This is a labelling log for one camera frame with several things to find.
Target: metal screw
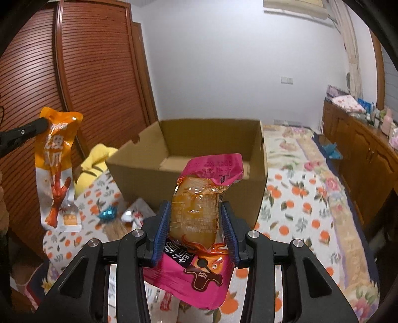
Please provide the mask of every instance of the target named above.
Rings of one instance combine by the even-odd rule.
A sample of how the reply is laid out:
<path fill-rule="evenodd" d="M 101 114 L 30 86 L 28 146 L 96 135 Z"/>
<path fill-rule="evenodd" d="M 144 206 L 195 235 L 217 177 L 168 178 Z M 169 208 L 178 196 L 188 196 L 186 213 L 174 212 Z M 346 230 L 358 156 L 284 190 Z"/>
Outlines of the metal screw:
<path fill-rule="evenodd" d="M 133 234 L 133 236 L 135 237 L 140 237 L 144 234 L 144 230 L 141 229 L 135 229 L 131 232 Z"/>
<path fill-rule="evenodd" d="M 248 236 L 255 239 L 260 236 L 260 233 L 256 230 L 252 230 L 248 232 Z"/>
<path fill-rule="evenodd" d="M 99 243 L 100 243 L 100 241 L 98 239 L 91 239 L 88 242 L 88 246 L 89 247 L 96 247 L 96 246 L 98 246 Z"/>
<path fill-rule="evenodd" d="M 294 239 L 293 240 L 293 244 L 297 247 L 297 248 L 301 248 L 302 246 L 304 246 L 304 242 L 300 239 Z"/>

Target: yellow plush toy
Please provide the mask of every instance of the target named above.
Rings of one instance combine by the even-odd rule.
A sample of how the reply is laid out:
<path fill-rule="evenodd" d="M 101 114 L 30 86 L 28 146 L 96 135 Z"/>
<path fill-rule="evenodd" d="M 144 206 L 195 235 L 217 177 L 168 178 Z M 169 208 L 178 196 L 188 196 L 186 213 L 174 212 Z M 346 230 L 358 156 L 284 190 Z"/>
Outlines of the yellow plush toy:
<path fill-rule="evenodd" d="M 94 180 L 108 169 L 105 160 L 117 152 L 116 148 L 98 144 L 91 149 L 90 154 L 80 165 L 77 181 L 75 182 L 75 198 L 84 192 Z"/>

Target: blue foil wrapper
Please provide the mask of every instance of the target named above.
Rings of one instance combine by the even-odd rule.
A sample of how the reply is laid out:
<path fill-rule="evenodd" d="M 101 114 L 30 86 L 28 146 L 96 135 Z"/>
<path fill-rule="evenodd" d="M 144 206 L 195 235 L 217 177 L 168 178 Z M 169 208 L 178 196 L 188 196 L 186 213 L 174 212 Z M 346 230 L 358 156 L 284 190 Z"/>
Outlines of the blue foil wrapper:
<path fill-rule="evenodd" d="M 105 211 L 102 211 L 98 217 L 102 222 L 111 222 L 113 221 L 117 216 L 117 207 L 115 206 L 110 206 L 107 208 Z"/>

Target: bed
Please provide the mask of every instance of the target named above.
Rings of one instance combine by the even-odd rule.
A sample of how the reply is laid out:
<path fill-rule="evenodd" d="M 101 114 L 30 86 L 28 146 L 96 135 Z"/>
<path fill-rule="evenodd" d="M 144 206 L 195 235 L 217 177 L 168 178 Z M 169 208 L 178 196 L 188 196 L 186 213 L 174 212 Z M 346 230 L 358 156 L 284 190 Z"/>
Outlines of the bed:
<path fill-rule="evenodd" d="M 365 322 L 379 302 L 376 265 L 353 205 L 331 161 L 324 155 L 318 135 L 306 128 L 269 125 L 264 126 L 264 137 L 268 180 L 255 229 L 282 242 L 302 239 L 338 284 L 359 322 Z M 109 228 L 98 224 L 98 202 L 104 209 L 111 204 L 118 205 L 119 212 L 126 208 L 108 172 L 76 202 L 82 231 L 48 232 L 43 240 L 49 261 L 37 270 L 27 286 L 27 295 L 35 306 L 89 239 L 108 241 Z M 275 273 L 275 322 L 281 322 L 283 292 L 278 266 Z M 213 311 L 191 307 L 163 293 L 161 302 L 149 302 L 152 320 L 239 322 L 247 276 L 247 269 L 235 269 L 225 302 Z M 116 322 L 115 316 L 115 308 L 109 306 L 108 321 Z"/>

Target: orange and white snack package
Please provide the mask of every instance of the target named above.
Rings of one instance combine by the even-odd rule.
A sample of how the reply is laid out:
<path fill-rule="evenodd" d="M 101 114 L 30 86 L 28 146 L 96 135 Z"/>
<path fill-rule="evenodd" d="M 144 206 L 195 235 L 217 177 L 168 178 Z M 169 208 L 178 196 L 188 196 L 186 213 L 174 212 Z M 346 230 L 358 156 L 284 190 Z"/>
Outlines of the orange and white snack package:
<path fill-rule="evenodd" d="M 82 229 L 74 204 L 74 184 L 70 151 L 83 115 L 58 112 L 45 107 L 40 117 L 49 121 L 48 129 L 36 136 L 35 166 L 41 225 L 59 232 Z"/>

